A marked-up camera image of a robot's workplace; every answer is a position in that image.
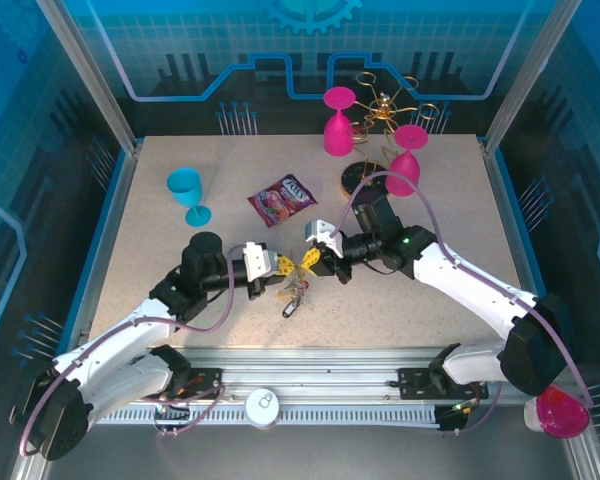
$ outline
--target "gear logo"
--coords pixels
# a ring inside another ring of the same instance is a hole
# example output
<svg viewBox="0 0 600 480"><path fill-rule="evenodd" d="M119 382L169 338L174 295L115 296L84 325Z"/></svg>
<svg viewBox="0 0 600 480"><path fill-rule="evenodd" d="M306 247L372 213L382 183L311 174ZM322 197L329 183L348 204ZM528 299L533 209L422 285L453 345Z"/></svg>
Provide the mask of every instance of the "gear logo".
<svg viewBox="0 0 600 480"><path fill-rule="evenodd" d="M264 0L269 20L277 20L281 28L293 33L313 35L316 30L327 33L329 27L340 28L342 19L350 20L352 10L362 6L361 0Z"/></svg>

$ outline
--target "black mounting bracket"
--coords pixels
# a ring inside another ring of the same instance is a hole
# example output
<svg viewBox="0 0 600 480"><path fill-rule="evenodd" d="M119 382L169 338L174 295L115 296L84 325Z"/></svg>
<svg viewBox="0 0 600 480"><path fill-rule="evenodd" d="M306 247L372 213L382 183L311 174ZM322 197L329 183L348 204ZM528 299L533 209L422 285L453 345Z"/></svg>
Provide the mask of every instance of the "black mounting bracket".
<svg viewBox="0 0 600 480"><path fill-rule="evenodd" d="M169 400L178 400L193 397L213 387L222 385L222 369L220 368L196 368L191 367L186 382L169 395ZM200 400L215 400L220 394L220 389L200 397ZM149 395L147 398L159 398L159 395Z"/></svg>
<svg viewBox="0 0 600 480"><path fill-rule="evenodd" d="M476 396L470 385L447 382L446 393L442 393L431 381L428 368L400 368L398 381L389 385L400 390L400 400L471 400ZM476 384L480 399L489 398L487 384Z"/></svg>

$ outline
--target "pink wine glass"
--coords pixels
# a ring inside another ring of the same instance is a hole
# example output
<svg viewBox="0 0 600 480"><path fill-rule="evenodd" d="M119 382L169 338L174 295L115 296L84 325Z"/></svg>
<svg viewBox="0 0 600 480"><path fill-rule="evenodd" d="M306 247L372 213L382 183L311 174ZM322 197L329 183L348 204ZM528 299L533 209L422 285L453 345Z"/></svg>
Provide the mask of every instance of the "pink wine glass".
<svg viewBox="0 0 600 480"><path fill-rule="evenodd" d="M342 157L353 150L353 127L342 110L356 101L356 94L347 87L333 87L324 94L324 103L336 110L324 127L324 149L334 157Z"/></svg>
<svg viewBox="0 0 600 480"><path fill-rule="evenodd" d="M407 177L415 186L420 181L420 164L411 150L424 147L429 141L429 135L424 128L417 125L404 125L393 134L396 143L406 152L398 155L389 166L390 172L396 172ZM385 183L387 190L399 197L411 195L414 190L400 178L388 176Z"/></svg>

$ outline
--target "lid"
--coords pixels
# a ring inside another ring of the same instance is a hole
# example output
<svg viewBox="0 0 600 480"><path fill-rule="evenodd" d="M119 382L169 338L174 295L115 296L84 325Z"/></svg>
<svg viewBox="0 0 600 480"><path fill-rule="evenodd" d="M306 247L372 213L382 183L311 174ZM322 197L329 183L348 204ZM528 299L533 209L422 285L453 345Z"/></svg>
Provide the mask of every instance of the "lid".
<svg viewBox="0 0 600 480"><path fill-rule="evenodd" d="M266 388L251 392L244 404L247 420L258 428L271 425L280 413L280 402L275 393Z"/></svg>

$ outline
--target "white round container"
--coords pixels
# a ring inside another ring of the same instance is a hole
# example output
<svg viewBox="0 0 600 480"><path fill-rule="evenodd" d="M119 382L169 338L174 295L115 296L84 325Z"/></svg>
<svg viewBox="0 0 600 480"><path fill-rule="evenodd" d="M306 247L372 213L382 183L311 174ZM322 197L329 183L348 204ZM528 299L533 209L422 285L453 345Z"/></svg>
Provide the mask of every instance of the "white round container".
<svg viewBox="0 0 600 480"><path fill-rule="evenodd" d="M524 423L527 424L529 430L534 432L544 432L540 419L538 418L538 398L533 397L524 404Z"/></svg>
<svg viewBox="0 0 600 480"><path fill-rule="evenodd" d="M278 397L266 388L259 388L251 392L244 407L247 420L258 428L267 428L275 423L280 414Z"/></svg>

